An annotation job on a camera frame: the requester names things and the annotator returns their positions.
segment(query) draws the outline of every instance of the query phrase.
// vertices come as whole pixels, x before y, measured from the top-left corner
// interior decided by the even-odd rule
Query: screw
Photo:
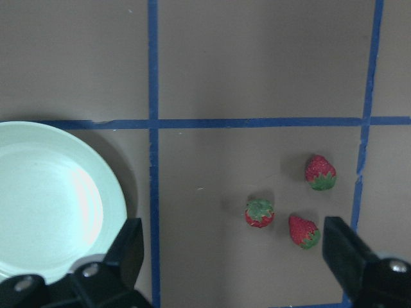
[[[84,277],[91,277],[98,273],[98,264],[92,263],[83,270]]]
[[[390,261],[390,268],[397,273],[405,273],[408,271],[407,265],[400,260]]]
[[[25,289],[28,289],[32,284],[33,284],[33,277],[25,276],[22,280],[20,280],[18,283],[15,284],[14,291],[16,292],[24,291]]]

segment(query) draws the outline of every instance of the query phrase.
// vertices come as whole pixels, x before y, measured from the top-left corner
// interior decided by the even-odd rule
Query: plate
[[[106,253],[126,218],[117,178],[90,146],[52,126],[0,123],[0,281],[55,282]]]

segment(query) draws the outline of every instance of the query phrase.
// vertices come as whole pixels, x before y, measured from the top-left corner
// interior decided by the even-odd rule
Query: blue tape
[[[357,160],[357,181],[354,189],[353,210],[351,213],[351,228],[357,230],[358,220],[360,219],[360,209],[362,200],[362,187],[363,187],[363,170],[367,158],[367,146],[369,140],[369,132],[371,125],[371,112],[372,112],[372,95],[374,92],[374,79],[377,66],[378,48],[380,45],[380,28],[383,15],[383,0],[375,1],[374,9],[374,21],[372,25],[371,46],[369,55],[369,66],[367,72],[367,84],[365,88],[365,99],[363,108],[363,126],[361,128],[361,144],[358,150]]]
[[[259,128],[278,126],[361,126],[355,117],[275,117],[254,119],[162,119],[158,128]]]
[[[160,307],[159,131],[150,129],[150,233],[153,306]]]
[[[342,295],[342,307],[352,307],[353,303],[350,302],[348,295],[344,292]]]
[[[148,128],[148,120],[113,120],[105,122],[94,122],[91,120],[57,120],[57,121],[34,121],[59,128],[61,130],[137,130]]]
[[[411,117],[371,117],[371,125],[411,125]]]
[[[148,118],[150,139],[150,228],[152,304],[161,306],[159,233],[159,61],[157,0],[148,0]]]

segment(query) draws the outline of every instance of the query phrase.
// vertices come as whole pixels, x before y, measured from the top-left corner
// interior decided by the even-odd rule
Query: green strawberry calyx
[[[253,220],[262,222],[263,217],[271,217],[274,209],[271,202],[264,199],[255,199],[247,203],[247,215]]]
[[[318,244],[318,242],[320,241],[320,238],[321,238],[320,230],[315,230],[314,232],[310,232],[308,234],[308,238],[306,237],[305,239],[302,240],[300,247],[304,249],[310,249],[311,247]]]
[[[327,189],[333,188],[336,180],[337,176],[333,176],[331,172],[328,172],[326,176],[320,173],[319,176],[314,177],[314,181],[309,183],[311,187],[316,191],[325,191]]]

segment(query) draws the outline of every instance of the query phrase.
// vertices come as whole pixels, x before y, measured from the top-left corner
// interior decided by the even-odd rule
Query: strawberry
[[[274,216],[274,209],[268,200],[255,199],[247,203],[245,221],[252,227],[266,227],[273,221]]]
[[[291,215],[288,218],[288,226],[293,242],[304,249],[315,246],[320,240],[320,230],[310,220]]]
[[[324,156],[314,155],[306,168],[306,180],[316,191],[333,188],[337,179],[335,168]]]

